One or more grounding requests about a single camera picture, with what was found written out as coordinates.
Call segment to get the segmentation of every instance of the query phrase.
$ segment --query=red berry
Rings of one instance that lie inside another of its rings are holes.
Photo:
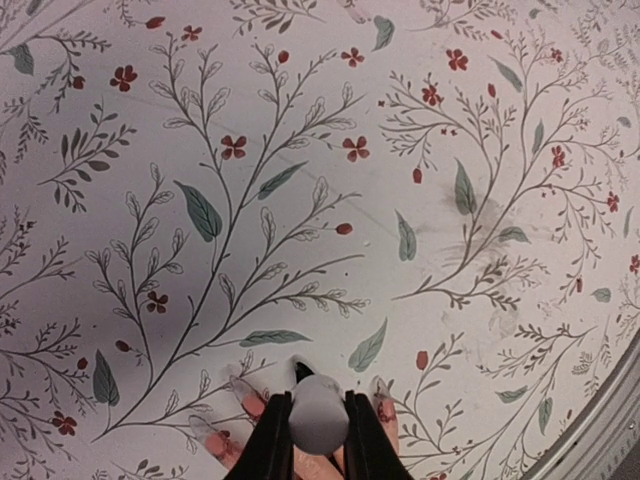
[[[77,77],[73,78],[73,88],[76,88],[78,90],[82,90],[84,88],[84,77],[81,75],[78,75]]]
[[[350,223],[341,223],[336,227],[336,232],[339,235],[349,235],[353,232],[353,226]]]
[[[129,346],[129,344],[126,342],[123,342],[122,340],[118,340],[116,342],[116,348],[121,352],[128,352],[129,350],[131,350],[131,347]]]
[[[164,22],[164,17],[153,17],[147,20],[147,23],[145,23],[145,25],[149,30],[151,30],[162,26],[162,22]]]
[[[413,183],[422,183],[422,170],[420,170],[419,168],[413,169]]]

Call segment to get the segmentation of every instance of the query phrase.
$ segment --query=floral wallpaper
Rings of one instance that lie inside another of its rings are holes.
[[[640,323],[637,0],[0,0],[5,479],[222,478],[234,373],[511,480]]]

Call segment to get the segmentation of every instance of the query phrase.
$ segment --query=finger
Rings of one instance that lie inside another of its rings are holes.
[[[220,431],[198,415],[189,417],[189,425],[196,440],[228,470],[231,470],[242,455],[242,446],[231,440],[229,432]]]
[[[384,428],[387,437],[396,454],[400,451],[400,439],[398,438],[398,417],[393,398],[389,393],[387,384],[380,377],[374,379],[375,393],[373,394],[373,407],[378,414],[378,419]]]

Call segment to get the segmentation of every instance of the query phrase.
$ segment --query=green leaf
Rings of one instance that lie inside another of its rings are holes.
[[[618,117],[618,123],[625,128],[631,128],[631,120],[627,117]]]
[[[531,243],[527,238],[527,235],[522,231],[520,227],[507,227],[498,235],[500,242],[506,242],[508,240],[515,240],[521,243]]]
[[[282,172],[277,174],[275,177],[271,177],[269,180],[260,185],[260,191],[258,192],[258,200],[264,200],[269,195],[271,195],[274,190],[278,187],[281,187],[284,183],[286,183],[294,173],[300,170],[307,162],[298,163],[297,165],[292,165],[289,168],[285,168]]]
[[[380,353],[386,334],[387,319],[385,318],[380,329],[371,337],[360,342],[358,348],[351,354],[349,357],[349,368],[352,368],[358,373],[364,372],[378,356],[378,353]]]
[[[522,92],[522,87],[523,87],[522,81],[518,78],[518,75],[516,74],[516,72],[514,72],[509,67],[507,67],[504,63],[499,62],[495,58],[493,57],[489,57],[489,58],[495,62],[502,76],[506,78],[511,85],[513,85],[513,88],[516,89],[516,92],[518,93]]]
[[[222,218],[197,188],[184,185],[177,180],[174,180],[173,183],[178,185],[184,193],[187,200],[187,213],[189,213],[189,218],[191,218],[196,230],[200,232],[205,242],[211,242],[220,235]]]
[[[13,47],[9,50],[9,55],[14,59],[16,70],[25,75],[33,75],[33,57],[26,43]]]
[[[544,435],[544,431],[549,425],[549,420],[551,419],[551,413],[553,412],[553,399],[551,397],[547,397],[544,399],[540,406],[538,407],[538,424],[540,425],[540,432]]]
[[[476,203],[476,196],[473,193],[473,185],[471,185],[471,180],[469,180],[467,171],[457,158],[456,162],[458,162],[458,173],[456,175],[455,186],[456,206],[462,215],[468,215],[476,211],[478,204]]]
[[[629,236],[629,229],[631,228],[631,214],[633,213],[633,207],[629,209],[624,217],[624,228],[622,229],[622,236],[627,238]]]
[[[104,172],[105,170],[109,170],[111,168],[111,166],[107,162],[103,162],[101,160],[92,160],[89,162],[89,166],[96,172]]]
[[[400,232],[400,250],[398,252],[400,260],[403,262],[413,260],[416,256],[416,250],[418,249],[416,234],[397,210],[396,216],[398,217],[398,231]]]
[[[110,407],[115,407],[120,401],[116,379],[113,377],[111,368],[102,353],[100,353],[100,350],[96,350],[96,368],[93,371],[93,396],[98,403],[106,403]]]
[[[27,15],[33,17],[33,15],[38,11],[38,8],[40,8],[40,5],[42,5],[42,1],[43,0],[31,0],[25,11]]]
[[[599,288],[592,294],[597,301],[601,303],[609,303],[611,301],[611,290],[609,288]]]
[[[533,135],[533,148],[531,151],[535,154],[538,150],[540,150],[540,146],[542,145],[542,139],[544,138],[544,124],[542,120],[538,123],[536,127],[536,131]]]
[[[313,340],[298,332],[292,332],[291,330],[256,330],[247,335],[247,337],[240,342],[240,346],[247,348],[264,345],[265,343],[284,344],[311,341]]]
[[[498,398],[502,400],[502,403],[513,403],[516,400],[518,400],[520,397],[522,397],[522,395],[524,395],[525,393],[527,393],[526,385],[513,392],[509,390],[506,390],[504,392],[496,392],[496,395],[498,395]]]
[[[376,50],[380,50],[381,48],[384,48],[391,43],[396,27],[391,20],[379,15],[373,19],[373,24],[378,29],[376,46],[373,48],[373,51],[375,52]]]

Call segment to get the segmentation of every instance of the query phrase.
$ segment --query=pale skin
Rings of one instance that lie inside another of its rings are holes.
[[[249,418],[257,423],[264,412],[267,402],[262,394],[245,380],[231,377],[231,385],[242,409]],[[377,377],[374,380],[375,393],[373,407],[378,414],[380,424],[384,428],[396,454],[399,451],[398,418],[393,400],[385,383]],[[198,441],[227,470],[231,470],[242,455],[243,446],[233,440],[227,431],[218,431],[198,416],[189,418],[191,428]],[[294,470],[297,480],[343,480],[344,452],[342,447],[333,454],[340,470],[336,469],[327,458],[307,455],[294,447]]]

